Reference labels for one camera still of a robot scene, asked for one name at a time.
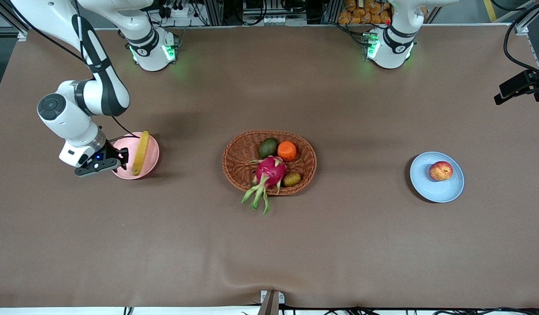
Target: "apple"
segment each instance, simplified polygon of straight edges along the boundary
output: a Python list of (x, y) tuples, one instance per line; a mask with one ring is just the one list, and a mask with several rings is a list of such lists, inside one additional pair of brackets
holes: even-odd
[(445, 161), (439, 161), (429, 168), (429, 176), (433, 181), (446, 181), (452, 176), (452, 165)]

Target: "wicker basket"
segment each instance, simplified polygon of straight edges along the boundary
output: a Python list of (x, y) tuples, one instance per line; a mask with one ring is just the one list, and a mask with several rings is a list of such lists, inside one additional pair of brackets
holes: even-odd
[[(258, 149), (262, 141), (276, 138), (279, 142), (291, 141), (297, 147), (297, 157), (285, 162), (287, 174), (297, 172), (303, 178), (293, 187), (281, 187), (279, 196), (292, 195), (305, 188), (316, 171), (316, 154), (310, 143), (293, 133), (272, 130), (250, 130), (236, 136), (223, 152), (223, 171), (225, 176), (236, 188), (247, 191), (252, 187), (256, 166), (252, 160), (259, 160)], [(267, 189), (268, 195), (277, 195), (277, 187)]]

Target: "orange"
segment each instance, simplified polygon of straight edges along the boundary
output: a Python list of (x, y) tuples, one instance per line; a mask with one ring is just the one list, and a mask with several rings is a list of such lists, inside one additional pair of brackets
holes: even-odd
[(285, 162), (292, 161), (297, 156), (297, 147), (291, 141), (283, 141), (277, 148), (277, 155)]

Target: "packaged bread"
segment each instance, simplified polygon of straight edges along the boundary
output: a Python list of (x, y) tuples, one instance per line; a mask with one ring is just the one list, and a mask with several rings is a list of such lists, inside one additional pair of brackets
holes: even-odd
[(427, 21), (427, 18), (429, 17), (429, 12), (427, 11), (427, 8), (424, 6), (419, 7), (421, 9), (421, 12), (423, 12), (423, 20)]
[(386, 21), (389, 21), (389, 20), (391, 20), (391, 18), (390, 18), (390, 14), (388, 13), (388, 11), (380, 12), (380, 23), (385, 24)]
[(353, 11), (353, 18), (362, 18), (363, 16), (365, 16), (365, 9), (363, 8), (356, 8), (354, 11)]
[(374, 0), (365, 0), (365, 11), (371, 12), (371, 10), (376, 6)]
[(349, 24), (350, 20), (351, 20), (351, 14), (347, 11), (342, 11), (338, 17), (338, 24), (342, 24), (342, 25)]
[(380, 24), (380, 15), (378, 15), (378, 14), (372, 14), (372, 15), (371, 15), (371, 23), (373, 23), (373, 24)]
[(379, 14), (382, 10), (382, 4), (379, 2), (375, 2), (374, 7), (370, 10), (371, 14)]
[(355, 0), (345, 0), (345, 9), (349, 12), (353, 12), (357, 8), (357, 3)]
[(365, 15), (361, 17), (361, 24), (370, 23), (370, 21), (371, 21), (371, 14), (369, 12), (365, 13)]

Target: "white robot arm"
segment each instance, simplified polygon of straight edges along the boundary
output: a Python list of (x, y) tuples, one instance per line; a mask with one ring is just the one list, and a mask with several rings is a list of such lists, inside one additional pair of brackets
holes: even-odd
[(87, 176), (125, 167), (127, 150), (116, 150), (91, 120), (92, 115), (119, 116), (129, 106), (129, 92), (118, 78), (91, 24), (77, 15), (69, 0), (12, 0), (13, 5), (38, 30), (81, 51), (94, 78), (67, 80), (38, 104), (38, 115), (51, 131), (65, 139), (59, 154)]
[(158, 71), (175, 62), (178, 36), (153, 28), (141, 8), (153, 0), (78, 0), (83, 8), (115, 24), (129, 42), (133, 58), (147, 71)]
[(390, 0), (394, 9), (392, 22), (385, 28), (374, 28), (375, 46), (367, 57), (386, 69), (398, 68), (409, 58), (413, 39), (423, 25), (420, 6), (447, 6), (458, 0)]

